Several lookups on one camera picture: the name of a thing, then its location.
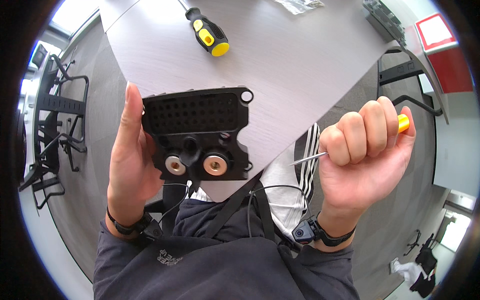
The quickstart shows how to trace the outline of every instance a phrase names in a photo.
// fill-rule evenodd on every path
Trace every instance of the person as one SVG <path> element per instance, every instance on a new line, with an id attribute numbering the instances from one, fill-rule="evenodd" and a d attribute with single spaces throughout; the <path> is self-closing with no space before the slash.
<path id="1" fill-rule="evenodd" d="M 398 119 L 386 97 L 345 114 L 320 135 L 324 193 L 317 217 L 328 236 L 354 232 L 360 216 L 386 197 L 402 178 L 415 141 L 410 128 L 397 134 Z M 107 211 L 123 227 L 142 218 L 145 202 L 162 187 L 151 155 L 153 138 L 142 128 L 140 92 L 128 83 L 125 107 L 111 152 Z M 263 237 L 261 220 L 242 206 L 213 238 L 205 226 L 228 201 L 186 199 L 172 236 L 156 241 L 119 233 L 108 216 L 101 221 L 95 261 L 95 299 L 358 299 L 352 279 L 354 233 L 337 246 L 317 240 L 298 256 Z"/>
<path id="2" fill-rule="evenodd" d="M 401 264 L 398 257 L 390 262 L 390 274 L 400 274 L 411 291 L 417 291 L 422 298 L 426 298 L 433 293 L 435 288 L 435 272 L 437 267 L 427 274 L 423 267 L 416 262 Z"/>

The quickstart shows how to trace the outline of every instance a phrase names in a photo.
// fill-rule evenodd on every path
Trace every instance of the cable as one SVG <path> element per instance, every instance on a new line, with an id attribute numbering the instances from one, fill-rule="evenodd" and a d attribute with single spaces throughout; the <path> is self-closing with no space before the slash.
<path id="1" fill-rule="evenodd" d="M 179 206 L 183 200 L 185 200 L 185 198 L 187 198 L 187 195 L 188 195 L 188 185 L 186 185 L 185 183 L 165 183 L 163 186 L 166 186 L 166 185 L 183 185 L 185 187 L 187 187 L 186 191 L 185 191 L 185 195 L 183 196 L 183 199 L 180 200 L 177 204 L 175 204 L 171 209 L 167 210 L 165 213 L 162 214 L 162 216 L 160 217 L 160 219 L 158 220 L 158 223 L 160 224 L 160 222 L 162 221 L 163 217 L 165 217 L 169 212 L 171 212 L 175 207 Z"/>
<path id="2" fill-rule="evenodd" d="M 305 199 L 305 202 L 307 203 L 307 210 L 309 212 L 309 214 L 311 215 L 312 214 L 312 211 L 310 210 L 310 204 L 308 203 L 308 200 L 307 200 L 307 197 L 305 196 L 305 193 L 303 192 L 303 190 L 298 187 L 298 186 L 294 186 L 294 185 L 288 185 L 288 184 L 278 184 L 278 185 L 269 185 L 269 186 L 265 186 L 265 187 L 262 187 L 262 188 L 259 188 L 255 191 L 253 191 L 251 194 L 250 194 L 250 199 L 248 199 L 248 206 L 247 206 L 247 226 L 248 226 L 248 235 L 250 237 L 252 237 L 252 230 L 250 228 L 250 204 L 252 203 L 252 198 L 253 198 L 253 195 L 255 195 L 256 192 L 258 191 L 261 191 L 261 190 L 266 190 L 266 189 L 269 189 L 269 188 L 280 188 L 280 187 L 285 187 L 285 188 L 294 188 L 294 189 L 297 189 L 301 192 L 301 195 L 303 196 L 303 198 Z"/>

